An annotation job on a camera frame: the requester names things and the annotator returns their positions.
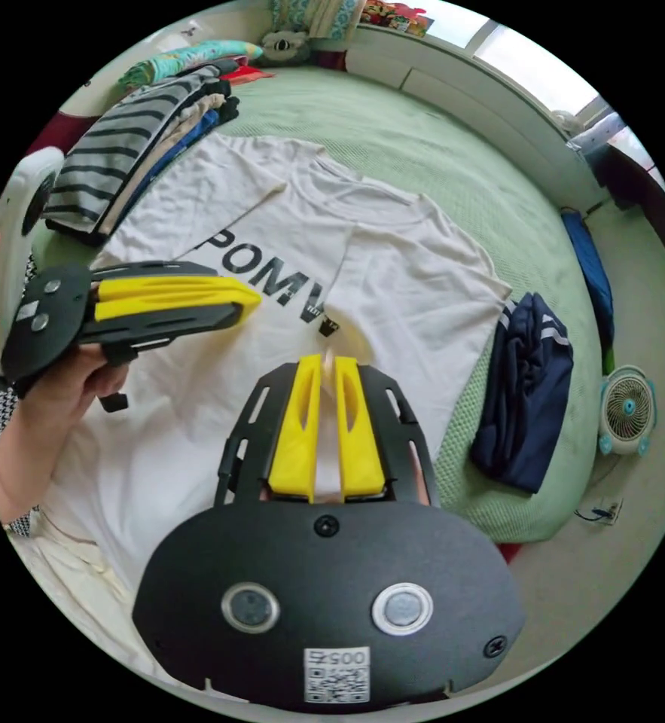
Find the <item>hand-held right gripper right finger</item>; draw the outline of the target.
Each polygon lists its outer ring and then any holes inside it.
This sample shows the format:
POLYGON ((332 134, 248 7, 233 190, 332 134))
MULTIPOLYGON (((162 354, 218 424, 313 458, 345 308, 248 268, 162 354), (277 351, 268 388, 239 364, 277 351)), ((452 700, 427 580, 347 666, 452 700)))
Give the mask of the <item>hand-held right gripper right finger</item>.
POLYGON ((354 358, 336 357, 334 387, 342 499, 351 501, 378 496, 383 492, 385 476, 358 363, 354 358))

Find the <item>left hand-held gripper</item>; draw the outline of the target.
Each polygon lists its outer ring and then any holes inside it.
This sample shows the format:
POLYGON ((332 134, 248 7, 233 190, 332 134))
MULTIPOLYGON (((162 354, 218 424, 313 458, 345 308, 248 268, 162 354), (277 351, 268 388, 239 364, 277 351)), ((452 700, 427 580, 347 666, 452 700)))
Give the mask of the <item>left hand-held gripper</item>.
POLYGON ((24 289, 1 374, 23 398, 77 346, 99 345, 118 366, 179 337, 232 328, 260 302, 244 283, 188 261, 49 267, 24 289))

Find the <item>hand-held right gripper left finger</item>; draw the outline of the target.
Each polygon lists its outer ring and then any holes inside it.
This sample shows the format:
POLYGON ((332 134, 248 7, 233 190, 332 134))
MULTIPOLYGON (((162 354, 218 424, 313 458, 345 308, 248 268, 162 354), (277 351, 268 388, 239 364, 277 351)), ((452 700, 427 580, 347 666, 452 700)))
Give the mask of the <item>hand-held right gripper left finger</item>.
POLYGON ((275 454, 267 478, 277 496, 313 503, 321 398, 322 357, 300 358, 282 417, 275 454))

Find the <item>person's left hand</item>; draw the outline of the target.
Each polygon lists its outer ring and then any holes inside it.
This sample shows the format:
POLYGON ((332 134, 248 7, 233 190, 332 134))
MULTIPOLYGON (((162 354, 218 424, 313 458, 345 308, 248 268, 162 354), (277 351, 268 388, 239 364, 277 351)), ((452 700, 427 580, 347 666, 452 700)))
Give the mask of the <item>person's left hand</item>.
POLYGON ((11 454, 20 463, 13 473, 22 490, 48 483, 73 427, 96 400, 119 392, 130 363, 112 365, 99 345, 77 346, 52 365, 20 400, 5 429, 11 454))

